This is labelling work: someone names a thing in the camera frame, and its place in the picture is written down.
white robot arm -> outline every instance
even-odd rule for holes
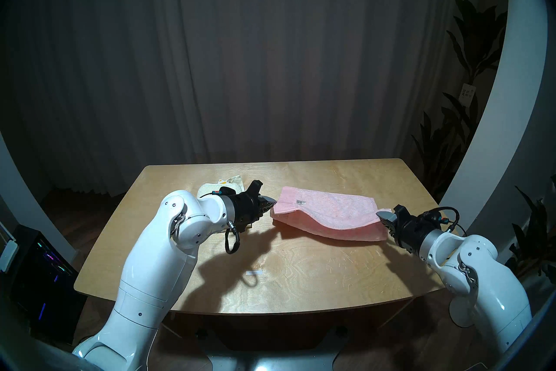
[[[475,324],[483,338],[503,353],[531,321],[529,299],[519,280],[498,263],[496,247],[486,238],[464,238],[443,232],[441,207],[415,217],[404,206],[394,213],[378,212],[396,244],[426,262],[456,297],[450,304],[452,320],[462,327]]]
[[[222,187],[199,199],[184,190],[167,195],[126,259],[108,321],[73,354],[105,371],[146,370],[156,332],[184,291],[199,246],[210,235],[226,230],[226,251],[234,253],[240,245],[239,233],[276,203],[258,194],[261,186],[253,181],[237,195]],[[230,231],[236,237],[231,250]]]

wooden table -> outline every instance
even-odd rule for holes
[[[261,180],[261,194],[275,199],[288,185],[373,197],[379,208],[401,203],[412,214],[437,206],[399,159],[147,166],[106,224],[75,289],[115,300],[127,255],[164,196],[180,189],[195,194],[203,183],[238,174],[246,188],[252,180]],[[233,255],[224,250],[223,234],[212,235],[201,245],[197,267],[172,310],[336,310],[412,298],[443,287],[432,270],[390,237],[381,243],[339,241],[274,224],[265,214],[241,235],[241,247]]]

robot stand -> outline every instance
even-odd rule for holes
[[[219,371],[332,371],[332,364],[349,340],[343,326],[331,329],[314,349],[292,351],[229,350],[211,330],[197,331],[199,347]]]
[[[471,313],[469,312],[469,303],[463,296],[456,296],[450,301],[450,318],[456,326],[460,328],[468,328],[473,325]]]

gray curtain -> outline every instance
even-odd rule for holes
[[[1,35],[53,183],[117,194],[152,164],[407,159],[423,109],[460,83],[454,13],[453,0],[9,0]]]

white pillar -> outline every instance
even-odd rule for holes
[[[64,259],[71,263],[76,250],[52,224],[16,168],[0,133],[0,196],[19,224],[40,230]]]
[[[545,0],[508,0],[504,47],[483,117],[442,199],[498,249],[544,196],[556,155],[556,22]]]

